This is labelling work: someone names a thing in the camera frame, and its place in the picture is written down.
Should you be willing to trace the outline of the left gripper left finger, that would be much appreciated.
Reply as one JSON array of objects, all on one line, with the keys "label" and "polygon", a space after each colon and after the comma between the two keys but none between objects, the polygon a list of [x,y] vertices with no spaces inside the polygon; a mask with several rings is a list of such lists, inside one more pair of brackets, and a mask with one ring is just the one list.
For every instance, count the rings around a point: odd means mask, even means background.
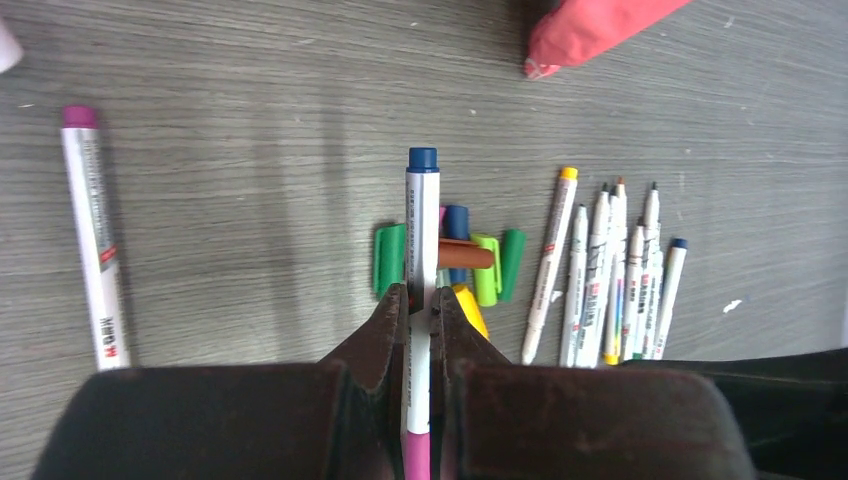
[{"label": "left gripper left finger", "polygon": [[399,342],[408,296],[315,363],[157,367],[91,376],[36,479],[399,479]]}]

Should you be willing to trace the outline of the yellow pen cap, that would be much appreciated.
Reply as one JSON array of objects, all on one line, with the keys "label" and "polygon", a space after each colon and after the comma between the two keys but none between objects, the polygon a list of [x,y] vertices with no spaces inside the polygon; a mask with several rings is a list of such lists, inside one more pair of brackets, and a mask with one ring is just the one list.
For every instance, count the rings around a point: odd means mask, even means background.
[{"label": "yellow pen cap", "polygon": [[489,340],[490,334],[475,295],[464,284],[454,285],[452,289],[469,324],[486,340]]}]

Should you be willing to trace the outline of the lime pen cap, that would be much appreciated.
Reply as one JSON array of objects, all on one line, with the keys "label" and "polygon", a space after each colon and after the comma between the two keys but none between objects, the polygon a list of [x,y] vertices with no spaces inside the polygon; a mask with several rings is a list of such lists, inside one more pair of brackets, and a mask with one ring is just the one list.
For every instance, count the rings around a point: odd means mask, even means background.
[{"label": "lime pen cap", "polygon": [[479,247],[493,254],[490,267],[473,270],[474,291],[481,307],[491,307],[497,304],[502,292],[502,274],[500,261],[500,241],[491,235],[472,233],[470,238]]}]

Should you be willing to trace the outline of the brown pen cap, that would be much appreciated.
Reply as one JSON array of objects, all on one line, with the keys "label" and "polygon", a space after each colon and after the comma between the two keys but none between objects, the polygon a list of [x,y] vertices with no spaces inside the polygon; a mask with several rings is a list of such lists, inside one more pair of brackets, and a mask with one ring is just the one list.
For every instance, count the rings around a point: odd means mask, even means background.
[{"label": "brown pen cap", "polygon": [[475,242],[440,238],[438,267],[455,269],[487,269],[495,264],[495,254]]}]

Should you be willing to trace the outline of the green pen cap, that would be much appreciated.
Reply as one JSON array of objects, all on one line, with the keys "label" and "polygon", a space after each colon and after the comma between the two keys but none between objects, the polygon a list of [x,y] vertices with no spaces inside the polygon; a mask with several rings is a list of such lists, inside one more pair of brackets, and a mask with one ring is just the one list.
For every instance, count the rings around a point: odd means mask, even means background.
[{"label": "green pen cap", "polygon": [[508,229],[504,232],[501,249],[501,292],[499,300],[510,302],[516,289],[521,262],[526,244],[526,234],[519,229]]},{"label": "green pen cap", "polygon": [[373,247],[372,288],[381,299],[388,288],[402,283],[405,275],[406,225],[394,224],[376,230]]}]

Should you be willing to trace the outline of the black capped blue marker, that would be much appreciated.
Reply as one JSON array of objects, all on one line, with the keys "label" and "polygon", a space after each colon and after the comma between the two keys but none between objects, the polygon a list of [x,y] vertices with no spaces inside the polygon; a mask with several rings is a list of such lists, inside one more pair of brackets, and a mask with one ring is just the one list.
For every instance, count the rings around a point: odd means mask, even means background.
[{"label": "black capped blue marker", "polygon": [[673,238],[667,255],[665,279],[657,322],[657,335],[652,355],[653,360],[661,360],[667,347],[668,335],[673,319],[673,309],[687,253],[688,241],[683,238]]}]

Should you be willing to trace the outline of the lime capped marker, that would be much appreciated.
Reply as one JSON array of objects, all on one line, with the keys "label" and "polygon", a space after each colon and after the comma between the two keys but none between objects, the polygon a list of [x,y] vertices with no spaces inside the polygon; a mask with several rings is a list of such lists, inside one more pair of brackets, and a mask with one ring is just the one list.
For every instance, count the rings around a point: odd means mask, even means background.
[{"label": "lime capped marker", "polygon": [[568,282],[559,356],[561,367],[573,367],[576,361],[577,337],[584,304],[588,227],[587,207],[580,204],[575,214],[570,242]]}]

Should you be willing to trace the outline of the blue pen cap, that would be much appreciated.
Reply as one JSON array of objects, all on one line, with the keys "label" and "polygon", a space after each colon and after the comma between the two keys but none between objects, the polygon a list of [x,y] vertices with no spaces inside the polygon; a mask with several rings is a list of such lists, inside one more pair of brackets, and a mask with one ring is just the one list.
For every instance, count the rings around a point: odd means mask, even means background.
[{"label": "blue pen cap", "polygon": [[[443,236],[454,240],[470,240],[469,209],[461,205],[447,205],[443,218]],[[451,268],[449,270],[452,284],[465,283],[467,268]]]}]

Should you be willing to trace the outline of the brown capped marker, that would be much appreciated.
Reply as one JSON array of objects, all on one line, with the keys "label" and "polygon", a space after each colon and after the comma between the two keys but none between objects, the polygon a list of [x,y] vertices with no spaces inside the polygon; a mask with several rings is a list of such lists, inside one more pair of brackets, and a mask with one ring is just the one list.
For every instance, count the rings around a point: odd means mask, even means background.
[{"label": "brown capped marker", "polygon": [[639,295],[643,271],[643,244],[645,232],[637,225],[631,235],[627,250],[625,275],[625,305],[622,321],[621,362],[633,358],[635,351],[636,326],[639,319]]}]

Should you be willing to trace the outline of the purple pen cap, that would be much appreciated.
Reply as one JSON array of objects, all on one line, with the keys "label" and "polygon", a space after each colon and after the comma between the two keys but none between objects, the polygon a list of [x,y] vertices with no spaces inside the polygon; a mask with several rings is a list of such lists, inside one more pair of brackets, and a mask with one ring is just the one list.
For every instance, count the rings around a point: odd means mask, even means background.
[{"label": "purple pen cap", "polygon": [[440,232],[443,229],[445,214],[446,214],[446,206],[440,206],[439,207],[439,222],[438,222],[438,228],[439,228]]}]

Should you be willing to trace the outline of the purple capped marker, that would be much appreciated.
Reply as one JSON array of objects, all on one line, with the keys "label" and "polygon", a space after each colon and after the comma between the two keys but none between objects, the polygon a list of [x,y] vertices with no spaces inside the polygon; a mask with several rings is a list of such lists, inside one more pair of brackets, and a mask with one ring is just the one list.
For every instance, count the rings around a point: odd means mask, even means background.
[{"label": "purple capped marker", "polygon": [[437,290],[440,169],[434,147],[412,147],[406,168],[408,356],[403,445],[407,479],[431,477],[431,310]]},{"label": "purple capped marker", "polygon": [[652,282],[652,253],[654,243],[658,235],[659,228],[659,189],[656,182],[653,182],[645,201],[643,215],[641,217],[641,226],[643,227],[643,248],[642,248],[642,276],[640,282],[640,292],[637,310],[637,323],[634,332],[634,348],[633,358],[639,359],[642,357],[643,338],[645,326],[648,316],[648,308],[650,303],[650,292]]}]

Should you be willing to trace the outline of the yellow capped marker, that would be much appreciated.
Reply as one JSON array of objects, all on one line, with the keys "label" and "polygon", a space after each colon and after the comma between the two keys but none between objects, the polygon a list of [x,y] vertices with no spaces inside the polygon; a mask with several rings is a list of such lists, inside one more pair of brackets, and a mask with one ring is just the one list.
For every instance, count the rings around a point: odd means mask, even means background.
[{"label": "yellow capped marker", "polygon": [[62,121],[61,141],[97,368],[129,368],[132,355],[97,113],[88,106],[70,105],[62,109]]},{"label": "yellow capped marker", "polygon": [[552,292],[557,281],[577,185],[578,169],[571,166],[563,167],[559,173],[548,228],[542,242],[536,285],[521,352],[523,365],[530,365],[537,354]]}]

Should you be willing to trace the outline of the clear pen cap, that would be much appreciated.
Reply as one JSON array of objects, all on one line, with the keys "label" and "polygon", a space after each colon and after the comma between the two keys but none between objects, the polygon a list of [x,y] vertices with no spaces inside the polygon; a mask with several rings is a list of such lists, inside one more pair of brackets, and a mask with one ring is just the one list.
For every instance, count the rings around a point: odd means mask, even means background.
[{"label": "clear pen cap", "polygon": [[439,269],[437,271],[436,286],[438,288],[450,287],[450,272],[448,269]]}]

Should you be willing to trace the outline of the green capped marker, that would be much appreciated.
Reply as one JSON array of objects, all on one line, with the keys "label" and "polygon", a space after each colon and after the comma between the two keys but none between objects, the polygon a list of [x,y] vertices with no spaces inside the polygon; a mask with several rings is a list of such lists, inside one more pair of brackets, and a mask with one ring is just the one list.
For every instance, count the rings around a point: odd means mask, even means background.
[{"label": "green capped marker", "polygon": [[601,277],[604,271],[609,224],[609,186],[604,183],[598,195],[591,224],[586,268],[583,319],[577,342],[575,365],[588,368],[590,346],[598,319]]}]

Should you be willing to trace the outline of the clear capped green pen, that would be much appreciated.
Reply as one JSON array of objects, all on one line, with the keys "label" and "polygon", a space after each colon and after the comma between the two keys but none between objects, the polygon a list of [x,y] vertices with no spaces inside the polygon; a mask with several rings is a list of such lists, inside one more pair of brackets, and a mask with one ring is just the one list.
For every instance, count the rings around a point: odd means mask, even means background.
[{"label": "clear capped green pen", "polygon": [[659,304],[661,298],[662,282],[664,277],[664,253],[657,250],[654,254],[653,276],[651,285],[651,303],[646,319],[646,330],[643,344],[643,358],[652,359],[656,337]]}]

